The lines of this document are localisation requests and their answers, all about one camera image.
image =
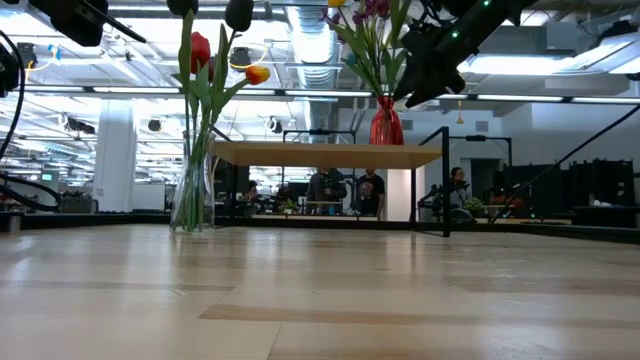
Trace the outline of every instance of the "red vase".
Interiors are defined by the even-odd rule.
[[[371,121],[369,144],[371,145],[404,145],[402,122],[398,113],[393,110],[393,99],[388,96],[378,98],[378,112]]]

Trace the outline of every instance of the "cable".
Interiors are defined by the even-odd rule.
[[[560,166],[560,164],[562,164],[568,158],[572,157],[578,151],[582,150],[585,146],[589,145],[590,143],[592,143],[594,140],[596,140],[600,136],[606,134],[609,130],[611,130],[611,129],[615,128],[616,126],[620,125],[621,123],[623,123],[625,120],[630,118],[631,115],[635,114],[638,110],[640,110],[640,105],[638,105],[638,106],[634,107],[633,109],[631,109],[631,111],[626,113],[620,119],[618,119],[615,122],[613,122],[611,125],[609,125],[606,128],[600,130],[597,134],[595,134],[592,137],[590,137],[589,139],[587,139],[587,141],[583,142],[580,146],[578,146],[577,148],[573,149],[571,152],[569,152],[567,155],[565,155],[562,159],[558,160],[555,164],[553,164],[553,165],[549,166],[548,168],[544,169],[544,171],[542,171],[540,174],[538,174],[532,180],[530,180],[526,184],[522,185],[518,190],[516,190],[515,194],[513,194],[513,196],[511,196],[511,200],[509,200],[509,202],[507,204],[505,204],[504,207],[502,207],[502,209],[500,209],[500,211],[498,211],[496,213],[496,215],[489,220],[489,223],[490,224],[495,223],[496,220],[498,219],[498,217],[500,217],[506,210],[509,209],[509,206],[515,201],[516,197],[518,196],[518,194],[520,194],[520,192],[522,192],[524,189],[528,189],[531,184],[533,184],[538,179],[543,177],[549,171],[551,171],[551,170],[555,169],[556,167]]]
[[[18,120],[20,119],[20,113],[22,112],[22,103],[24,102],[24,88],[27,82],[27,76],[26,76],[26,71],[24,68],[24,62],[22,60],[22,56],[20,56],[20,52],[18,51],[18,48],[16,47],[16,45],[11,41],[11,39],[9,39],[9,37],[2,31],[0,30],[0,36],[5,39],[5,41],[9,44],[9,46],[11,47],[11,50],[13,50],[14,54],[16,55],[16,58],[18,59],[18,65],[20,66],[20,91],[18,93],[18,104],[16,105],[16,112],[13,115],[13,121],[11,122],[11,127],[9,128],[9,132],[7,132],[7,137],[4,139],[4,142],[2,143],[2,148],[0,148],[0,161],[2,161],[2,158],[4,157],[5,152],[7,151],[7,147],[9,146],[9,143],[11,142],[11,138],[13,137],[13,133],[16,130],[16,126],[18,126]],[[18,184],[23,184],[23,185],[27,185],[27,186],[31,186],[34,187],[36,189],[40,189],[44,192],[46,192],[47,194],[53,196],[53,198],[56,201],[56,205],[54,206],[50,206],[50,205],[43,205],[40,203],[37,203],[33,200],[30,200],[20,194],[18,194],[17,192],[11,190],[9,187],[5,186],[5,185],[0,185],[0,193],[5,194],[9,197],[11,197],[14,200],[17,200],[18,202],[20,202],[21,204],[24,204],[32,209],[35,210],[40,210],[40,211],[58,211],[60,210],[60,204],[62,203],[62,197],[60,196],[60,194],[58,194],[57,192],[49,189],[46,186],[37,184],[37,183],[33,183],[30,181],[26,181],[20,178],[15,178],[15,177],[11,177],[11,176],[7,176],[4,174],[0,174],[0,179],[3,179],[5,181],[11,181],[11,182],[15,182]]]

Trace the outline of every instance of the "wooden floor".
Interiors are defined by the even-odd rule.
[[[165,226],[0,237],[0,359],[640,359],[640,248]]]

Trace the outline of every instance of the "glass vase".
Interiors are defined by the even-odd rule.
[[[213,228],[215,193],[212,158],[215,134],[201,131],[198,134],[184,132],[183,135],[184,158],[173,197],[171,231],[192,233]]]
[[[402,122],[393,110],[393,99],[389,96],[378,98],[378,112],[371,121],[369,134],[371,145],[404,145]]]

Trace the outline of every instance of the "yellow tulip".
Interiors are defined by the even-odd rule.
[[[340,7],[344,6],[347,3],[347,0],[329,0],[329,7]]]
[[[245,72],[245,77],[249,80],[249,84],[258,85],[269,80],[271,72],[268,68],[260,65],[249,66]]]

